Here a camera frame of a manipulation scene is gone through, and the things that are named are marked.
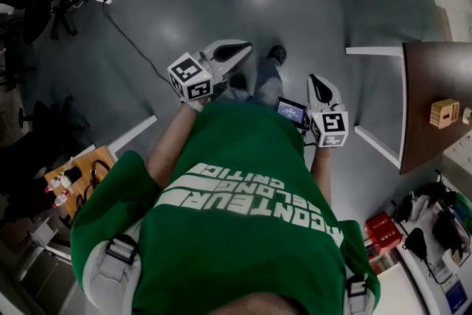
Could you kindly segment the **white wristband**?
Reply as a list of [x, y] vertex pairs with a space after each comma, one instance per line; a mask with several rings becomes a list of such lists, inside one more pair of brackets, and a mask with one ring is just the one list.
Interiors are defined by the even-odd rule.
[[198, 99], [192, 101], [184, 101], [192, 110], [201, 113], [204, 106], [207, 104], [207, 99]]

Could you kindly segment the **person's black left shoe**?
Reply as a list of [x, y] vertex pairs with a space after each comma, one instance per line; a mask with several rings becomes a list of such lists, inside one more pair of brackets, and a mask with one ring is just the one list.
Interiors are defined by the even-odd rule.
[[229, 79], [229, 87], [232, 89], [237, 89], [241, 91], [247, 90], [247, 82], [244, 74], [238, 72], [232, 75]]

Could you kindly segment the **patterned brown handbag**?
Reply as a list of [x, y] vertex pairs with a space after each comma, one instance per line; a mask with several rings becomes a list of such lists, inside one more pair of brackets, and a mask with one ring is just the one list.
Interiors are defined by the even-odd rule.
[[106, 170], [106, 172], [110, 171], [110, 167], [101, 159], [97, 159], [92, 162], [91, 164], [91, 179], [89, 181], [89, 185], [86, 187], [84, 194], [79, 194], [76, 198], [76, 212], [74, 216], [76, 217], [79, 211], [83, 208], [85, 203], [87, 202], [89, 195], [91, 195], [94, 190], [97, 188], [98, 184], [100, 183], [99, 178], [97, 177], [97, 167], [101, 166]]

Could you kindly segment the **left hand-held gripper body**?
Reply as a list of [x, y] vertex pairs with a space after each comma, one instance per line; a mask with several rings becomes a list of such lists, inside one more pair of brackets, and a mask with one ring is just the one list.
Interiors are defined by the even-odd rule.
[[167, 67], [167, 73], [179, 98], [190, 102], [212, 95], [228, 67], [228, 58], [200, 50], [193, 55], [184, 53]]

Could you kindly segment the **black office chair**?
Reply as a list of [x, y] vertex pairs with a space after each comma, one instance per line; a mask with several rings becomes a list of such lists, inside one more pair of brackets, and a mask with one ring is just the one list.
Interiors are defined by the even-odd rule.
[[51, 24], [50, 38], [58, 39], [58, 28], [63, 26], [71, 36], [77, 30], [67, 20], [68, 10], [88, 0], [0, 0], [0, 4], [11, 6], [14, 10], [22, 11], [21, 28], [24, 43], [34, 42]]
[[64, 99], [60, 107], [57, 103], [47, 106], [38, 100], [30, 115], [27, 115], [23, 108], [18, 110], [18, 125], [23, 128], [24, 123], [31, 122], [32, 130], [44, 136], [53, 136], [62, 143], [74, 141], [74, 132], [84, 132], [90, 129], [90, 124], [86, 118], [79, 114], [82, 123], [72, 122], [72, 106], [74, 98], [69, 95]]

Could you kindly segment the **black cup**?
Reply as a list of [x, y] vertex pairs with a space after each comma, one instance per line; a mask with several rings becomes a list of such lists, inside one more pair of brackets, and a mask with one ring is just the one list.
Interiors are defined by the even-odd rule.
[[64, 171], [64, 176], [69, 180], [69, 185], [72, 185], [82, 177], [82, 171], [79, 167], [72, 166]]

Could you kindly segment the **person's black right shoe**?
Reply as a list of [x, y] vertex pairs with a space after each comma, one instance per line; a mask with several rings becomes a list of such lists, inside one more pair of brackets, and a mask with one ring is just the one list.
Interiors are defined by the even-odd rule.
[[269, 51], [267, 58], [275, 60], [276, 65], [281, 66], [287, 58], [286, 49], [280, 45], [273, 46]]

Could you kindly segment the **black pouch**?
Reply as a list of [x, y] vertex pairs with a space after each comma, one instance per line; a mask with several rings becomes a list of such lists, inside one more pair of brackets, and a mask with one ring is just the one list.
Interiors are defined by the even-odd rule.
[[403, 249], [412, 252], [420, 261], [428, 265], [428, 252], [423, 230], [415, 227], [403, 243]]

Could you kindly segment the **person in green shirt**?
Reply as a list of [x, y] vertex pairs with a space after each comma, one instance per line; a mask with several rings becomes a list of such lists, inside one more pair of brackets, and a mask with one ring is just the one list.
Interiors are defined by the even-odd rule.
[[168, 186], [127, 151], [79, 211], [72, 265], [107, 315], [372, 315], [381, 285], [276, 111], [210, 103]]

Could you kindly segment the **wooden tissue box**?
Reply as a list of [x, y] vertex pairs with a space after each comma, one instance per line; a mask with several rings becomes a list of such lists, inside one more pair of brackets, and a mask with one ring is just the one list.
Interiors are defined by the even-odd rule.
[[430, 124], [442, 129], [455, 123], [459, 118], [459, 102], [452, 99], [431, 104]]

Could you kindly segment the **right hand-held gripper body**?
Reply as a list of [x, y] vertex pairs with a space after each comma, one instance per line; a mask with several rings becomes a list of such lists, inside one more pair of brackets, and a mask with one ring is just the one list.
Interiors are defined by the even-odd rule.
[[346, 142], [348, 130], [348, 113], [344, 105], [309, 105], [308, 130], [318, 148], [337, 148]]

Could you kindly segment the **red cardboard box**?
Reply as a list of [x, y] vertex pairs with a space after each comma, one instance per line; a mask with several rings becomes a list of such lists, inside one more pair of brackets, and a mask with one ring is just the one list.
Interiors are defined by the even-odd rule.
[[386, 212], [381, 212], [368, 219], [365, 223], [365, 230], [379, 255], [394, 249], [403, 239], [402, 233]]

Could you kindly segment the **small black screen device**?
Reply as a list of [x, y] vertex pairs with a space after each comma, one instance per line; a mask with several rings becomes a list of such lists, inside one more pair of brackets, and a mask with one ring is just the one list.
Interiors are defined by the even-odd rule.
[[279, 97], [276, 104], [276, 112], [291, 121], [298, 129], [309, 129], [310, 120], [305, 105]]

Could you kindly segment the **person's black shoe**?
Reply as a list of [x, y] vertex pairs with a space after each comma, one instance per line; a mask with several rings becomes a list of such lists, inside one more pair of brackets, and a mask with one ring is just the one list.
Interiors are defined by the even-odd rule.
[[287, 58], [286, 49], [280, 45], [273, 46], [269, 51], [267, 58], [275, 60], [276, 65], [281, 66]]
[[232, 89], [237, 89], [241, 91], [247, 90], [247, 82], [244, 74], [238, 72], [232, 75], [229, 79], [229, 87]]

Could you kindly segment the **dark wooden table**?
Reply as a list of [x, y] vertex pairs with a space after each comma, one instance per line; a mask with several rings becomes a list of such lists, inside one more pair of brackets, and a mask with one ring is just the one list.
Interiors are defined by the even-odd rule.
[[[348, 55], [390, 56], [400, 59], [403, 115], [398, 153], [366, 128], [354, 131], [387, 158], [399, 174], [407, 174], [464, 137], [472, 125], [462, 122], [472, 105], [472, 43], [403, 42], [402, 46], [347, 47]], [[459, 102], [458, 120], [439, 129], [430, 123], [431, 106], [440, 100]]]

